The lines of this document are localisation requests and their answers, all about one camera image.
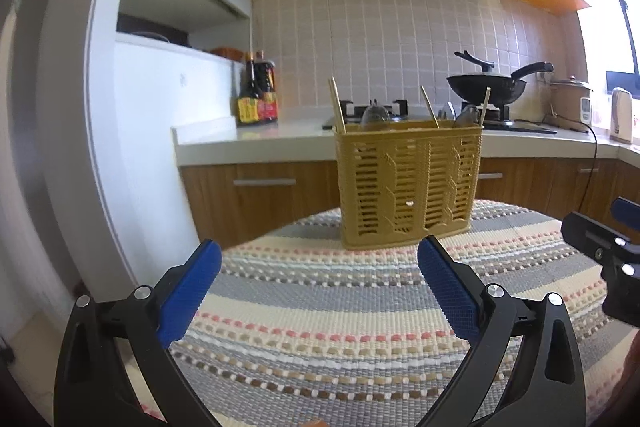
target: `table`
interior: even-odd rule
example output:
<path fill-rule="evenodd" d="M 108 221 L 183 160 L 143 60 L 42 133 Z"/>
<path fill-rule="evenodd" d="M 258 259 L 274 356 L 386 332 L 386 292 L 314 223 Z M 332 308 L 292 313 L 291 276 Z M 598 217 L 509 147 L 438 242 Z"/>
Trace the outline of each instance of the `table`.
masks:
<path fill-rule="evenodd" d="M 415 263 L 417 245 L 346 251 L 340 211 L 225 251 L 223 268 L 171 352 L 226 426 L 416 425 L 465 356 Z M 578 340 L 588 418 L 602 409 L 635 330 L 606 317 L 600 268 L 562 241 L 560 222 L 478 200 L 469 232 L 442 240 L 484 283 L 563 295 Z M 496 406 L 512 339 L 479 411 Z"/>

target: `window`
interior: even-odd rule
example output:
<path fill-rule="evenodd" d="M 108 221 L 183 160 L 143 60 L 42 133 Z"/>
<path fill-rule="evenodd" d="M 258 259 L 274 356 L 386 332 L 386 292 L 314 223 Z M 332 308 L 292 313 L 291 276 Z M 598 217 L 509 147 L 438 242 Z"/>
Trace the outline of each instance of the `window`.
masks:
<path fill-rule="evenodd" d="M 640 0 L 592 0 L 578 18 L 594 89 L 594 125 L 609 127 L 611 91 L 623 87 L 634 97 L 634 135 L 640 137 Z"/>

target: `soy sauce bottle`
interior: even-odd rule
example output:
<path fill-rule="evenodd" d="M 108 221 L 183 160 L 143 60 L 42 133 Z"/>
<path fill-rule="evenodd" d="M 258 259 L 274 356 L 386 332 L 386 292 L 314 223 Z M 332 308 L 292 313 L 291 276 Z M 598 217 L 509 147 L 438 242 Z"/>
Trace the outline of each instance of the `soy sauce bottle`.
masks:
<path fill-rule="evenodd" d="M 264 121 L 273 122 L 278 119 L 278 98 L 274 85 L 275 64 L 264 59 L 264 52 L 256 54 L 255 78 L 260 91 L 260 97 L 264 102 Z"/>
<path fill-rule="evenodd" d="M 247 54 L 244 82 L 238 96 L 238 125 L 255 125 L 260 123 L 261 117 L 264 119 L 264 102 L 255 82 L 254 58 Z"/>

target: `power cord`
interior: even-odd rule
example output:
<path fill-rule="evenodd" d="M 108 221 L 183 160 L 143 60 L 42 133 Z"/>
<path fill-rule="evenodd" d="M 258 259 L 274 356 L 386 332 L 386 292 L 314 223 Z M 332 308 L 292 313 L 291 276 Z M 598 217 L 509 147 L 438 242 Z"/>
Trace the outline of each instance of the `power cord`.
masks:
<path fill-rule="evenodd" d="M 542 121 L 540 122 L 533 122 L 530 120 L 516 120 L 519 122 L 527 122 L 527 123 L 532 123 L 535 125 L 542 125 L 543 123 L 545 123 L 545 118 L 548 117 L 549 115 L 546 114 L 543 118 Z M 590 125 L 587 125 L 585 123 L 582 123 L 581 121 L 578 120 L 571 120 L 571 118 L 565 118 L 564 116 L 560 116 L 559 114 L 554 114 L 553 117 L 555 118 L 561 118 L 562 120 L 566 120 L 572 123 L 577 123 L 580 125 L 585 126 L 587 129 L 589 129 L 589 131 L 591 131 L 591 134 L 593 134 L 593 141 L 595 143 L 595 148 L 593 150 L 593 160 L 591 161 L 591 171 L 589 172 L 589 178 L 587 179 L 587 186 L 584 188 L 584 193 L 582 194 L 582 199 L 580 200 L 580 205 L 578 206 L 578 212 L 582 212 L 582 206 L 584 205 L 584 200 L 587 197 L 587 192 L 589 191 L 589 185 L 591 185 L 591 178 L 593 178 L 593 171 L 596 167 L 596 158 L 598 157 L 598 138 L 596 137 L 595 132 L 593 131 L 593 129 L 591 128 Z"/>

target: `blue gripper pad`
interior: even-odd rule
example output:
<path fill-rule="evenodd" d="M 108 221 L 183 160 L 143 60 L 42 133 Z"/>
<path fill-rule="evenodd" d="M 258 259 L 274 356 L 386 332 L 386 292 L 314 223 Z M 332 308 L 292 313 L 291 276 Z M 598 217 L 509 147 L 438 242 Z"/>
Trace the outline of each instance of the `blue gripper pad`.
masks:
<path fill-rule="evenodd" d="M 183 338 L 222 265 L 222 251 L 213 241 L 203 243 L 196 254 L 160 308 L 157 335 L 165 349 Z"/>
<path fill-rule="evenodd" d="M 625 198 L 616 198 L 611 203 L 611 216 L 631 229 L 640 230 L 640 204 Z"/>
<path fill-rule="evenodd" d="M 480 338 L 478 305 L 428 239 L 418 245 L 418 267 L 456 336 L 473 346 Z"/>

